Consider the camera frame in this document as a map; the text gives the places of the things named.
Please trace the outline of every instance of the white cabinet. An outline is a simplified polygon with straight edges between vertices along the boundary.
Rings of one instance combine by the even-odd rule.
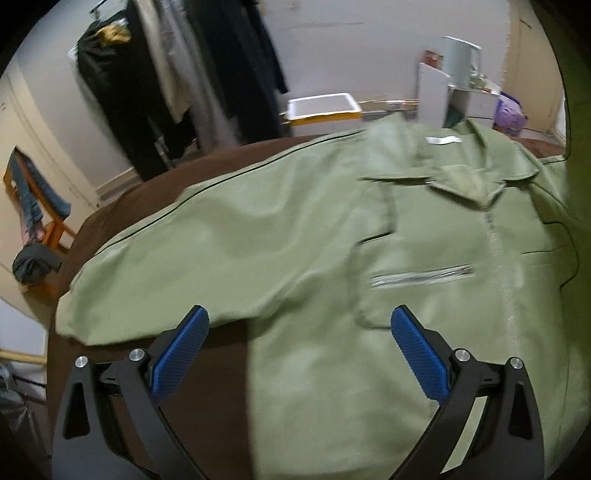
[[[464,117],[492,128],[501,88],[492,82],[487,82],[487,87],[491,89],[491,93],[488,93],[458,88],[449,82],[450,77],[445,72],[424,63],[419,64],[418,122],[430,127],[442,128],[451,105]]]

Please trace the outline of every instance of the purple bag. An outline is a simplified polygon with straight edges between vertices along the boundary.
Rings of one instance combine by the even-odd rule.
[[[513,137],[518,137],[527,123],[521,104],[511,95],[501,92],[496,104],[494,129]]]

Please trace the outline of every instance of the trash bag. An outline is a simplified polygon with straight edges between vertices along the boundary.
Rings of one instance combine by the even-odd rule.
[[[4,364],[0,364],[0,414],[28,459],[41,473],[49,477],[51,466],[39,425],[17,391],[8,366]]]
[[[494,129],[498,132],[518,137],[527,123],[527,116],[521,104],[511,95],[501,92],[496,105]]]

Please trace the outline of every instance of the white wall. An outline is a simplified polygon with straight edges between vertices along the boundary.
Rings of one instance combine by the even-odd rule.
[[[503,80],[507,0],[264,0],[265,21],[290,96],[350,92],[358,100],[416,98],[417,64],[444,35],[483,48],[483,70]]]
[[[109,0],[105,9],[116,11],[123,1]],[[61,0],[17,55],[46,122],[98,187],[129,163],[89,112],[66,56],[94,4]],[[261,7],[291,98],[340,91],[359,100],[416,98],[417,63],[426,48],[439,49],[443,35],[482,46],[484,72],[502,83],[507,0],[263,0]]]
[[[556,131],[562,135],[563,138],[566,138],[566,109],[564,108],[564,94],[562,94],[562,102],[560,103],[560,110],[558,110],[558,115],[556,115]]]

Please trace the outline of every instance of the black coat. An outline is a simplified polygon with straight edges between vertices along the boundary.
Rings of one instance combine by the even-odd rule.
[[[127,20],[128,42],[103,45],[96,33]],[[164,138],[169,158],[180,158],[195,138],[188,114],[175,124],[166,106],[135,2],[106,21],[94,22],[78,41],[77,67],[123,151],[139,176],[149,180],[168,170],[154,146]]]
[[[275,89],[287,87],[271,39],[252,0],[186,0],[187,19],[219,80],[230,116],[247,142],[281,136]]]

